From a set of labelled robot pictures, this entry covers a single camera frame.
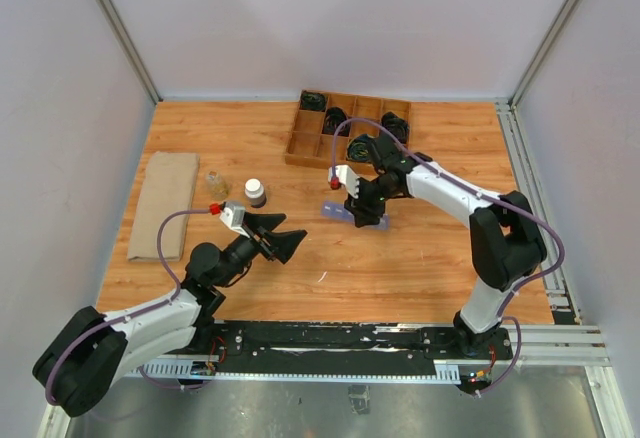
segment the red connector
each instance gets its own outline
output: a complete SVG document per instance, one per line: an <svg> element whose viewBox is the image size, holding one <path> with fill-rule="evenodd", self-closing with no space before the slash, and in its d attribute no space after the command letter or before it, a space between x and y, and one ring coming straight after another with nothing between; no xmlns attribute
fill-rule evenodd
<svg viewBox="0 0 640 438"><path fill-rule="evenodd" d="M221 205L218 203L211 203L209 205L209 211L211 212L212 215L219 215L223 208L224 208L224 203L222 203Z"/></svg>
<svg viewBox="0 0 640 438"><path fill-rule="evenodd" d="M340 180L338 179L337 176L334 176L333 178L331 178L331 181L329 182L329 185L331 186L332 190L339 190L340 189Z"/></svg>

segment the folded towel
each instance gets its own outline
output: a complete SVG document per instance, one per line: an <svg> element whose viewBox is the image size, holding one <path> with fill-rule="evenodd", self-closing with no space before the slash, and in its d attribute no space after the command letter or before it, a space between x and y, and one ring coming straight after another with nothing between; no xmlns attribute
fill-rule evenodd
<svg viewBox="0 0 640 438"><path fill-rule="evenodd" d="M191 208L198 175L196 153L154 153L145 171L129 238L129 261L158 261L158 228L171 213ZM178 261L184 249L188 215L172 219L162 234L162 253Z"/></svg>

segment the wooden organizer tray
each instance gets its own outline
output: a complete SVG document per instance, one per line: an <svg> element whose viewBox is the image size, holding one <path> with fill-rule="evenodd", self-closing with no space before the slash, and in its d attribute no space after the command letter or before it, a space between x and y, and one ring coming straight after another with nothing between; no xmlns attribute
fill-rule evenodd
<svg viewBox="0 0 640 438"><path fill-rule="evenodd" d="M288 165L307 166L311 168L328 169L331 166L331 143L333 135L322 133L325 112L328 108L338 106L349 118L368 118L380 123L382 116L392 111L409 125L407 144L411 143L411 102L400 100L387 100L370 96L347 95L342 93L330 93L326 91L304 90L313 93L322 93L327 98L327 104L323 111L309 111L301 109L302 103L298 102L298 109L291 126L289 140L284 153L284 161ZM375 174L370 163L358 163L347 159L347 147L351 141L367 133L373 137L380 134L380 130L366 123L351 123L349 136L338 136L336 141L336 163L348 163L359 174Z"/></svg>

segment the white bottle cap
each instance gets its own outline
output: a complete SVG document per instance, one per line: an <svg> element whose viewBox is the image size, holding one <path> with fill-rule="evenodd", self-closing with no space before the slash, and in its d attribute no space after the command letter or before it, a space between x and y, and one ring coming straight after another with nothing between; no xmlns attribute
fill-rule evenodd
<svg viewBox="0 0 640 438"><path fill-rule="evenodd" d="M248 198L259 198L264 193L264 187L260 180L256 180L255 178L251 178L247 180L244 185L244 193Z"/></svg>

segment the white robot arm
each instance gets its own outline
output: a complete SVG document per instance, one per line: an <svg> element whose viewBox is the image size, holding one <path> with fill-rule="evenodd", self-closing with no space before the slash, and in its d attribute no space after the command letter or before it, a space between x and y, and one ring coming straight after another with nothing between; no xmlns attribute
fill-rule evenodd
<svg viewBox="0 0 640 438"><path fill-rule="evenodd" d="M530 212L526 197L517 191L500 195L457 177L447 179L453 175L431 158L420 155L429 168L422 166L404 156L384 134L368 147L379 175L375 180L359 177L348 165L336 166L335 178L333 170L329 170L332 188L337 188L339 182L347 190L345 208L354 215L356 227L378 224L388 199L407 197L427 201L469 228L478 279L469 301L456 314L454 325L463 335L463 346L472 352L501 322L501 306L514 286L546 258L535 223L484 197L504 200ZM506 235L503 227L509 228Z"/></svg>
<svg viewBox="0 0 640 438"><path fill-rule="evenodd" d="M171 350L188 347L199 330L213 323L224 301L216 287L237 283L252 260L286 263L307 235L305 230L276 233L284 214L247 213L239 203L215 205L220 220L238 236L224 250L201 243L191 252L178 290L133 308L99 313L79 310L33 368L51 388L55 403L71 417L93 408L111 385L129 371Z"/></svg>

